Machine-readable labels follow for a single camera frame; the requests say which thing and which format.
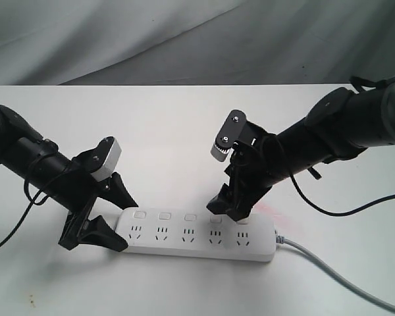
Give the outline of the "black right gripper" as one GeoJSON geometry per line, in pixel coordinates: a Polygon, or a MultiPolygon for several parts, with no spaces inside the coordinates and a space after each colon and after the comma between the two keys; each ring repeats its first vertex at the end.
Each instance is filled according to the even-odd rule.
{"type": "Polygon", "coordinates": [[[262,137],[254,146],[234,144],[232,149],[224,170],[229,181],[206,208],[214,215],[241,221],[276,183],[288,178],[288,161],[275,134],[262,137]]]}

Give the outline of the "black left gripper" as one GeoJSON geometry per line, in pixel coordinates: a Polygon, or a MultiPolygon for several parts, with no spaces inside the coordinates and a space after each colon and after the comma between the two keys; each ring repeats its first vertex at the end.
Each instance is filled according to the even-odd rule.
{"type": "Polygon", "coordinates": [[[59,245],[67,250],[86,244],[122,252],[127,241],[119,236],[99,215],[89,219],[97,198],[120,209],[138,207],[124,186],[121,175],[114,172],[97,182],[77,161],[71,161],[47,187],[47,195],[68,210],[59,245]]]}

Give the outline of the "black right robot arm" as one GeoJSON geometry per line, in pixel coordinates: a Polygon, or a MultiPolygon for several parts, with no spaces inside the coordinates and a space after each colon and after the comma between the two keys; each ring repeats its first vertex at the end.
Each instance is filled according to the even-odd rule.
{"type": "Polygon", "coordinates": [[[299,172],[320,178],[319,163],[348,161],[370,147],[395,145],[395,77],[373,82],[353,76],[350,84],[328,93],[279,134],[232,110],[211,148],[216,160],[229,162],[229,181],[208,210],[240,221],[275,184],[299,172]]]}

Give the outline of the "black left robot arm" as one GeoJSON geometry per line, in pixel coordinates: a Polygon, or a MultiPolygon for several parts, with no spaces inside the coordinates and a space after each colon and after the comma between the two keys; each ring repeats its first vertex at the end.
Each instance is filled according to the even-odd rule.
{"type": "Polygon", "coordinates": [[[115,172],[121,152],[117,140],[107,136],[95,148],[69,159],[17,112],[0,105],[0,165],[23,178],[30,205],[40,206],[51,198],[67,209],[59,239],[67,250],[80,244],[117,252],[128,247],[102,216],[89,218],[99,198],[120,209],[137,207],[115,172]]]}

